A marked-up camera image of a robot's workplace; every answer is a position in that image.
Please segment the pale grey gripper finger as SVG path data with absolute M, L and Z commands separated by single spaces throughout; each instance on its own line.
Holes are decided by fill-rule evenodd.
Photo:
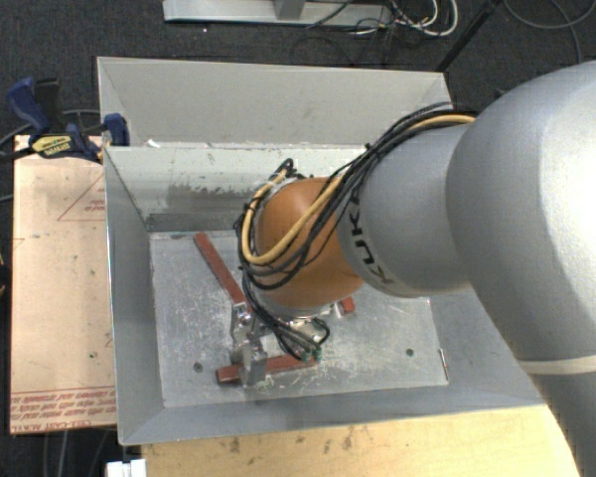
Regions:
M 241 382 L 246 387 L 255 386 L 266 380 L 268 354 L 259 340 L 247 341 L 242 348 Z
M 246 364 L 252 355 L 252 327 L 254 318 L 244 302 L 233 304 L 229 333 L 232 347 L 229 353 L 233 364 Z

